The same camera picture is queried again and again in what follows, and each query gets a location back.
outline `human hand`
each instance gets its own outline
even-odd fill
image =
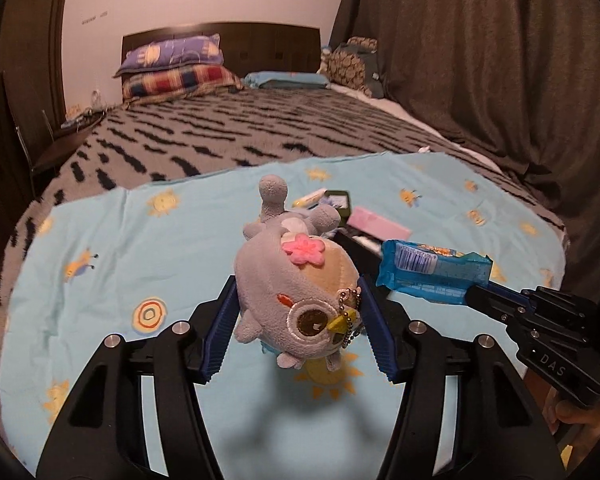
[[[568,400],[562,400],[558,392],[551,388],[544,402],[542,416],[552,434],[558,430],[561,422],[582,425],[581,430],[569,443],[573,447],[569,459],[569,471],[584,460],[600,439],[600,403],[591,410],[582,410]]]

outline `gray owl plush toy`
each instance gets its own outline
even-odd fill
[[[340,215],[329,205],[286,211],[286,183],[278,176],[264,176],[259,187],[259,221],[244,227],[247,241],[235,257],[235,338],[260,339],[283,368],[325,358],[337,370],[340,349],[362,328],[356,267],[342,247],[320,237]]]

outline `metal bolt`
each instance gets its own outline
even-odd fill
[[[182,335],[182,334],[186,334],[190,328],[191,328],[191,325],[189,323],[187,323],[186,321],[179,321],[179,322],[173,324],[173,326],[171,327],[171,330],[173,331],[174,334]]]
[[[104,338],[104,346],[107,348],[115,348],[120,344],[120,336],[118,334],[110,334]]]
[[[427,325],[421,321],[411,321],[409,323],[409,330],[414,334],[424,334],[427,331]]]
[[[482,347],[482,348],[493,348],[493,345],[496,344],[496,341],[493,339],[493,337],[491,337],[490,335],[487,334],[482,334],[479,338],[478,338],[478,344]]]

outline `headboard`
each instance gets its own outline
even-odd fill
[[[318,28],[260,22],[202,23],[136,32],[122,38],[122,61],[133,49],[153,41],[216,33],[224,66],[240,77],[261,70],[316,72],[320,68]]]

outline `zebra print blanket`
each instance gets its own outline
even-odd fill
[[[7,244],[0,265],[0,352],[11,291],[37,227],[55,205],[116,186],[130,189],[235,166],[304,156],[412,153],[423,146],[462,160],[559,234],[564,231],[528,192],[452,143],[336,92],[245,90],[111,111],[29,205]]]

